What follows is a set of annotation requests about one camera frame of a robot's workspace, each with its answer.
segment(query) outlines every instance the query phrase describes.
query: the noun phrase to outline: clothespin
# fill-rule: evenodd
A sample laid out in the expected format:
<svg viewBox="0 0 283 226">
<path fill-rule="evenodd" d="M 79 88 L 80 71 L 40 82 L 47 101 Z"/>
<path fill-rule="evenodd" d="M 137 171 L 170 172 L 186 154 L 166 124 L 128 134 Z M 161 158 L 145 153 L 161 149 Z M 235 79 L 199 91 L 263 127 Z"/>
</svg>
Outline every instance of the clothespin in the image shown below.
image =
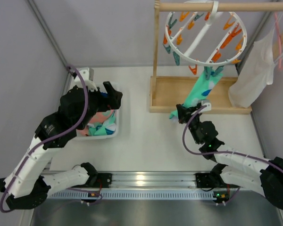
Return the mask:
<svg viewBox="0 0 283 226">
<path fill-rule="evenodd" d="M 188 25 L 188 30 L 191 29 L 195 25 L 194 21 L 192 20 Z"/>
<path fill-rule="evenodd" d="M 197 74 L 197 65 L 195 65 L 194 68 L 191 68 L 191 66 L 189 66 L 189 69 L 190 69 L 190 71 L 191 71 L 194 75 Z"/>
<path fill-rule="evenodd" d="M 209 19 L 210 12 L 207 13 L 206 17 L 204 18 L 205 21 Z"/>
<path fill-rule="evenodd" d="M 239 63 L 239 62 L 241 62 L 241 60 L 234 59 L 234 60 L 232 61 L 232 64 L 237 64 L 237 63 Z"/>
<path fill-rule="evenodd" d="M 198 20 L 198 19 L 199 19 L 200 17 L 202 17 L 203 15 L 204 15 L 204 13 L 201 14 L 201 15 L 197 14 L 197 15 L 195 16 L 195 18 L 194 18 L 194 21 Z"/>
<path fill-rule="evenodd" d="M 213 77 L 219 75 L 223 71 L 223 66 L 219 66 L 215 72 L 212 74 Z"/>
<path fill-rule="evenodd" d="M 211 77 L 213 72 L 213 67 L 204 67 L 204 73 L 205 73 L 205 77 L 206 80 L 209 80 L 209 78 Z"/>
<path fill-rule="evenodd" d="M 240 32 L 242 32 L 242 29 L 236 31 L 238 29 L 238 27 L 239 27 L 239 24 L 237 24 L 237 26 L 233 29 L 233 31 L 228 35 L 228 37 L 222 43 L 220 48 L 225 48 L 236 35 L 238 35 L 238 34 L 240 34 Z"/>
<path fill-rule="evenodd" d="M 176 44 L 177 45 L 180 45 L 180 43 L 183 41 L 183 37 L 182 37 L 182 35 L 180 34 L 178 37 L 177 37 L 177 39 L 176 39 Z"/>
<path fill-rule="evenodd" d="M 174 56 L 174 60 L 175 60 L 176 65 L 179 66 L 180 65 L 179 55 L 173 51 L 173 56 Z"/>
<path fill-rule="evenodd" d="M 168 54 L 170 54 L 170 53 L 171 53 L 171 47 L 170 47 L 170 45 L 167 46 L 167 47 L 166 47 L 165 45 L 163 45 L 163 46 L 164 46 L 166 52 L 167 52 Z"/>
<path fill-rule="evenodd" d="M 243 42 L 243 40 L 244 40 L 244 36 L 243 36 L 243 38 L 239 41 L 239 43 L 237 44 L 237 46 L 236 46 L 236 50 L 240 50 L 241 48 L 242 48 L 242 42 Z"/>
<path fill-rule="evenodd" d="M 221 57 L 221 53 L 219 52 L 219 50 L 217 49 L 217 52 L 214 54 L 214 56 L 212 57 L 212 61 L 215 63 L 219 58 Z"/>
<path fill-rule="evenodd" d="M 179 21 L 182 22 L 189 14 L 190 12 L 184 13 L 182 12 L 179 18 Z"/>
<path fill-rule="evenodd" d="M 234 21 L 230 24 L 230 20 L 232 19 L 232 17 L 233 17 L 233 14 L 231 14 L 231 17 L 227 20 L 225 26 L 223 27 L 223 30 L 226 30 L 227 28 L 231 27 L 235 23 Z"/>
<path fill-rule="evenodd" d="M 171 30 L 169 30 L 169 28 L 168 28 L 168 34 L 169 34 L 169 36 L 171 35 L 171 33 L 172 33 L 172 31 Z M 166 39 L 166 34 L 164 35 L 164 45 L 166 45 L 167 43 L 168 43 L 168 40 Z"/>
<path fill-rule="evenodd" d="M 172 19 L 173 19 L 173 13 L 170 16 L 170 19 L 169 19 L 169 22 L 168 22 L 169 29 L 171 29 L 175 25 L 175 23 L 177 22 L 177 19 L 175 19 L 173 22 L 172 22 Z"/>
</svg>

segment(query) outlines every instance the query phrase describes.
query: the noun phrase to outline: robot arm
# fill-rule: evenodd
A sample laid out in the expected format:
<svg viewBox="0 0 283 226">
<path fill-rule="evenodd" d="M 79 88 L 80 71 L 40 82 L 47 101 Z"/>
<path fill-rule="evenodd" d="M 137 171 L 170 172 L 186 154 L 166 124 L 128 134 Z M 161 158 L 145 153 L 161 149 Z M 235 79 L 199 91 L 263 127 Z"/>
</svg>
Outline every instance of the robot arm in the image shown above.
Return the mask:
<svg viewBox="0 0 283 226">
<path fill-rule="evenodd" d="M 218 163 L 209 175 L 211 184 L 215 187 L 224 184 L 245 187 L 261 194 L 271 204 L 283 210 L 283 159 L 276 157 L 270 160 L 249 156 L 218 140 L 214 124 L 211 121 L 201 122 L 201 114 L 197 114 L 211 109 L 207 100 L 196 107 L 176 107 L 179 122 L 187 123 L 195 142 L 203 145 L 199 149 L 201 153 L 194 153 L 184 143 L 186 150 Z"/>
<path fill-rule="evenodd" d="M 75 129 L 84 129 L 96 112 L 119 109 L 121 105 L 123 94 L 114 90 L 110 82 L 103 83 L 107 91 L 103 95 L 86 76 L 76 72 L 72 75 L 77 85 L 61 97 L 58 111 L 42 120 L 30 147 L 14 171 L 7 178 L 0 179 L 0 191 L 4 193 L 2 200 L 8 195 L 6 203 L 10 210 L 33 209 L 55 192 L 77 185 L 92 186 L 97 179 L 98 173 L 90 163 L 56 175 L 40 176 L 52 157 L 76 137 Z M 82 80 L 87 93 L 80 83 Z"/>
</svg>

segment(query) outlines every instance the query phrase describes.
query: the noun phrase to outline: black bracket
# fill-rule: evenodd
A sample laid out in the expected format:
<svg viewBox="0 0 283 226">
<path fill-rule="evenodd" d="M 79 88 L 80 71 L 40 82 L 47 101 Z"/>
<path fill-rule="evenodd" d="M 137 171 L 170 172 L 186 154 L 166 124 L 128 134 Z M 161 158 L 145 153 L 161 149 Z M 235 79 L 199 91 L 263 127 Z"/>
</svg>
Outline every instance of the black bracket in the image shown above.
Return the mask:
<svg viewBox="0 0 283 226">
<path fill-rule="evenodd" d="M 98 173 L 96 180 L 92 185 L 84 184 L 74 187 L 100 188 L 100 184 L 102 184 L 102 188 L 110 188 L 111 183 L 112 183 L 112 173 Z"/>
</svg>

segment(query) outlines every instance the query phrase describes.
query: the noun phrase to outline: wooden rod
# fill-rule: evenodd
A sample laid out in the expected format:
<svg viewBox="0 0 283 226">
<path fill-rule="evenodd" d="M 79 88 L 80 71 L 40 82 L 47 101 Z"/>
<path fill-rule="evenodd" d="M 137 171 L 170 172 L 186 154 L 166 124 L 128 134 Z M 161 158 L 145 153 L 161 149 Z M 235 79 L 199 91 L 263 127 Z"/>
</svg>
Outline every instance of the wooden rod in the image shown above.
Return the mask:
<svg viewBox="0 0 283 226">
<path fill-rule="evenodd" d="M 161 3 L 160 12 L 211 12 L 213 3 Z M 257 12 L 283 11 L 283 2 L 249 2 L 249 3 L 222 3 L 218 5 L 218 12 Z"/>
<path fill-rule="evenodd" d="M 282 52 L 283 52 L 283 32 L 281 33 L 280 35 L 280 40 L 281 40 L 281 46 L 282 46 Z M 279 56 L 279 44 L 278 44 L 278 41 L 276 41 L 274 44 L 273 44 L 273 57 L 274 57 L 274 60 L 276 60 Z"/>
<path fill-rule="evenodd" d="M 154 59 L 153 59 L 153 80 L 152 80 L 152 99 L 156 97 L 156 76 L 158 60 L 158 34 L 159 34 L 159 7 L 160 1 L 155 0 L 154 5 Z"/>
</svg>

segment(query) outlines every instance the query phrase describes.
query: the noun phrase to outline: teal cloth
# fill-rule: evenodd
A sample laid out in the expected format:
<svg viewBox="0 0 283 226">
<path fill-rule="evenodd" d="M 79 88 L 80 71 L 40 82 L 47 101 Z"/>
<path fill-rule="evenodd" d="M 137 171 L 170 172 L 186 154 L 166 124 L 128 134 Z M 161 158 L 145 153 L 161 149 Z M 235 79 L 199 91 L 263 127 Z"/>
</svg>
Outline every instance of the teal cloth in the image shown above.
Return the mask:
<svg viewBox="0 0 283 226">
<path fill-rule="evenodd" d="M 89 136 L 105 136 L 105 135 L 112 135 L 115 132 L 115 120 L 116 120 L 116 111 L 110 115 L 110 117 L 101 123 L 93 124 L 94 127 L 89 127 Z"/>
<path fill-rule="evenodd" d="M 201 76 L 197 79 L 193 89 L 183 103 L 186 108 L 196 106 L 199 100 L 206 99 L 213 87 L 220 81 L 223 74 L 222 67 L 217 68 L 215 71 L 210 67 L 206 67 Z M 173 117 L 178 118 L 177 110 L 171 112 L 170 119 Z"/>
</svg>

